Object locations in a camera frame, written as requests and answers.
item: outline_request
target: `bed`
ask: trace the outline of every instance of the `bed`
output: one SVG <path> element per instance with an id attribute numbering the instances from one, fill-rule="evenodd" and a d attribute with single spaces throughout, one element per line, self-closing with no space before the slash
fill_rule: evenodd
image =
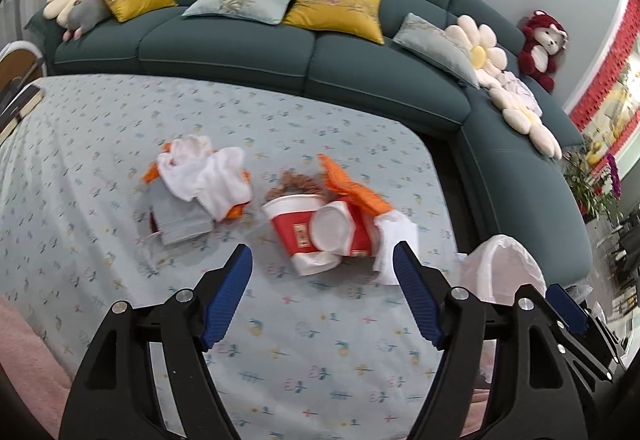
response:
<path id="1" fill-rule="evenodd" d="M 266 217 L 283 169 L 317 174 L 329 155 L 418 224 L 420 260 L 458 280 L 458 254 L 431 157 L 402 124 L 249 87 L 181 78 L 70 75 L 36 81 L 42 103 L 0 147 L 2 292 L 73 375 L 106 311 L 193 287 L 238 243 L 254 273 L 223 342 L 205 354 L 243 440 L 386 439 L 409 431 L 439 354 L 370 260 L 295 275 Z M 244 216 L 162 247 L 141 182 L 160 145 L 204 134 L 246 150 Z M 162 355 L 163 416 L 180 433 Z"/>

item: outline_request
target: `metal screw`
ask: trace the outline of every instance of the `metal screw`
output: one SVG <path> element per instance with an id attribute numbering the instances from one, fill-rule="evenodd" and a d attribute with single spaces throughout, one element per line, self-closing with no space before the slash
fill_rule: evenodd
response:
<path id="1" fill-rule="evenodd" d="M 523 297 L 522 299 L 518 299 L 518 306 L 523 310 L 529 311 L 533 309 L 533 301 L 528 297 Z"/>
<path id="2" fill-rule="evenodd" d="M 123 312 L 127 311 L 127 303 L 125 301 L 118 301 L 117 303 L 113 304 L 113 306 L 111 307 L 111 311 L 114 314 L 122 314 Z"/>
<path id="3" fill-rule="evenodd" d="M 178 301 L 178 303 L 188 303 L 193 299 L 193 292 L 188 289 L 180 290 L 180 292 L 175 295 L 175 299 Z"/>
<path id="4" fill-rule="evenodd" d="M 451 297 L 456 299 L 457 301 L 464 301 L 469 299 L 469 292 L 462 288 L 462 286 L 456 286 L 453 290 L 451 290 Z"/>

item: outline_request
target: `gray stuffed animal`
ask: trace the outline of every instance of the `gray stuffed animal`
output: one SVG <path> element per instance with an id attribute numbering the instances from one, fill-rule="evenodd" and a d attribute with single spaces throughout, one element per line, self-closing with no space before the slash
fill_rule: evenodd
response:
<path id="1" fill-rule="evenodd" d="M 67 42 L 73 36 L 74 41 L 77 41 L 109 17 L 113 17 L 113 14 L 103 0 L 78 0 L 69 10 L 66 32 L 62 40 Z"/>

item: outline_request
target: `blue gripper pad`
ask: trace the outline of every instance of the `blue gripper pad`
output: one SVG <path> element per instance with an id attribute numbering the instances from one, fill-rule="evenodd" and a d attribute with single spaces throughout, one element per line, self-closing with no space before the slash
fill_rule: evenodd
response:
<path id="1" fill-rule="evenodd" d="M 244 289 L 249 283 L 253 265 L 254 258 L 251 250 L 245 246 L 226 274 L 215 297 L 207 306 L 204 331 L 200 336 L 200 341 L 206 346 L 207 351 L 224 338 L 244 294 Z"/>
<path id="2" fill-rule="evenodd" d="M 570 333 L 583 334 L 587 331 L 587 315 L 564 288 L 560 285 L 551 285 L 546 289 L 546 300 L 564 319 Z"/>
<path id="3" fill-rule="evenodd" d="M 402 244 L 398 243 L 394 248 L 394 271 L 400 288 L 409 304 L 420 334 L 438 348 L 445 337 L 440 327 L 440 309 L 420 274 L 416 271 L 416 267 L 427 268 L 420 265 L 415 256 L 409 256 Z"/>

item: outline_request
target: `dark green sofa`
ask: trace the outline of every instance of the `dark green sofa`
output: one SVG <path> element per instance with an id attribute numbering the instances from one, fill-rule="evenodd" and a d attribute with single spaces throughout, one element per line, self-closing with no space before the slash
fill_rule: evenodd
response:
<path id="1" fill-rule="evenodd" d="M 145 73 L 232 82 L 324 100 L 402 121 L 446 139 L 465 182 L 483 239 L 519 240 L 547 282 L 572 283 L 591 267 L 582 218 L 558 165 L 512 131 L 485 90 L 461 89 L 449 75 L 393 44 L 407 13 L 441 28 L 462 14 L 486 23 L 517 73 L 522 33 L 480 0 L 382 0 L 385 46 L 335 33 L 268 26 L 227 18 L 183 19 L 195 0 L 126 23 L 109 20 L 79 41 L 61 44 L 62 30 L 40 14 L 31 28 L 43 37 L 54 73 Z M 563 147 L 578 130 L 538 84 L 529 81 L 543 121 Z"/>

